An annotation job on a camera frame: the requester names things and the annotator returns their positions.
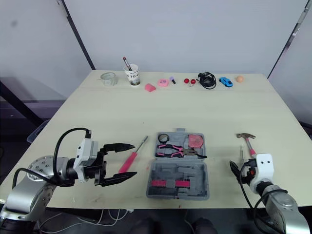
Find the hammer head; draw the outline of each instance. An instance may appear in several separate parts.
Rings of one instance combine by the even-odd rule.
[[[244,139],[246,139],[246,138],[252,138],[252,139],[255,139],[255,136],[254,135],[251,135],[251,134],[249,134],[249,133],[237,133],[236,134],[236,137],[237,138],[244,138]]]

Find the black cable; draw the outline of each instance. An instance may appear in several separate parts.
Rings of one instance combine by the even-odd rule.
[[[259,215],[257,214],[257,207],[258,207],[258,205],[259,205],[260,202],[263,201],[268,195],[270,195],[270,194],[272,194],[272,193],[275,193],[275,192],[288,193],[288,191],[285,190],[285,189],[275,189],[275,190],[272,190],[272,191],[269,191],[269,192],[265,193],[265,194],[257,201],[257,203],[255,204],[254,209],[253,209],[253,221],[254,221],[254,224],[256,225],[256,227],[258,227],[258,223],[257,223],[256,217],[259,217]],[[284,232],[281,231],[281,230],[279,230],[279,229],[274,229],[274,230],[277,231],[277,232],[280,233],[280,234],[284,234]]]
[[[197,79],[205,89],[213,89],[216,87],[215,76],[210,72],[199,73]]]
[[[240,170],[240,173],[239,173],[239,185],[240,185],[240,188],[241,188],[241,190],[242,190],[242,192],[243,192],[243,195],[244,195],[244,197],[245,197],[245,199],[246,199],[246,201],[247,201],[247,203],[248,203],[250,209],[252,210],[252,212],[254,212],[254,210],[256,210],[256,209],[251,205],[251,203],[250,203],[250,201],[249,201],[249,199],[248,199],[248,197],[247,197],[247,195],[246,195],[245,189],[244,189],[244,187],[243,187],[243,183],[242,183],[243,170],[244,170],[245,166],[246,166],[246,165],[243,164],[243,166],[242,166],[242,168],[241,168],[241,170]],[[281,232],[279,229],[277,229],[274,225],[268,223],[268,222],[267,222],[263,217],[261,217],[257,212],[256,212],[256,217],[259,218],[265,225],[269,226],[269,227],[272,228],[273,230],[277,231],[277,232],[280,233],[280,234],[284,234],[284,233]],[[266,232],[265,230],[263,230],[263,229],[259,226],[259,224],[257,223],[257,221],[254,220],[254,223],[255,223],[256,227],[259,229],[259,231],[261,231],[262,233],[271,234],[271,233]]]
[[[50,183],[50,184],[57,185],[54,181],[52,181],[52,180],[50,180],[50,179],[48,179],[48,178],[46,178],[46,177],[44,177],[44,176],[42,176],[42,175],[36,173],[36,172],[33,172],[33,171],[31,171],[31,170],[29,170],[29,169],[26,169],[26,168],[18,168],[18,169],[15,171],[14,176],[13,176],[12,189],[16,186],[16,183],[17,183],[17,180],[18,180],[18,176],[19,176],[20,171],[23,171],[23,172],[27,172],[27,173],[29,173],[29,174],[32,174],[32,175],[34,175],[34,176],[36,176],[36,177],[38,177],[38,178],[40,178],[40,179],[43,179],[45,182],[48,182],[48,183]]]
[[[77,131],[77,130],[84,130],[86,132],[85,138],[91,138],[91,131],[87,128],[73,128],[73,129],[66,131],[60,136],[60,138],[58,139],[57,145],[55,146],[54,155],[53,155],[53,175],[56,179],[59,179],[59,174],[57,170],[57,159],[58,159],[60,144],[67,134],[73,131]]]

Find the pliers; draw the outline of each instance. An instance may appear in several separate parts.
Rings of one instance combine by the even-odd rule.
[[[172,154],[156,153],[156,157],[184,157],[184,155],[197,155],[198,158],[206,158],[207,156],[199,155],[194,149],[184,149],[182,146],[178,145],[158,145],[158,149],[173,149],[178,152]]]

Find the pink eraser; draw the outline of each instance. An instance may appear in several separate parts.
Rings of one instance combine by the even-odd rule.
[[[168,86],[168,84],[169,84],[169,80],[168,80],[168,79],[159,79],[159,81],[157,82],[157,84],[158,84],[159,86],[166,87],[166,86]]]
[[[146,84],[145,85],[145,89],[148,91],[148,92],[151,92],[151,91],[154,91],[156,89],[155,86],[153,86],[152,84]]]
[[[200,135],[189,135],[189,147],[190,148],[201,148],[204,141]]]

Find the open tool case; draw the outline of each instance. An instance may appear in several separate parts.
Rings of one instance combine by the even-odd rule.
[[[166,143],[159,141],[160,135],[167,135]],[[189,136],[202,138],[200,148],[189,146]],[[200,156],[205,156],[205,139],[201,133],[186,133],[184,128],[176,132],[159,132],[157,134],[155,157],[151,165],[146,195],[149,198],[206,200],[209,198],[207,165],[204,158],[197,155],[182,155],[169,157],[179,153],[177,149],[159,148],[159,145],[174,145],[184,149],[195,150]]]

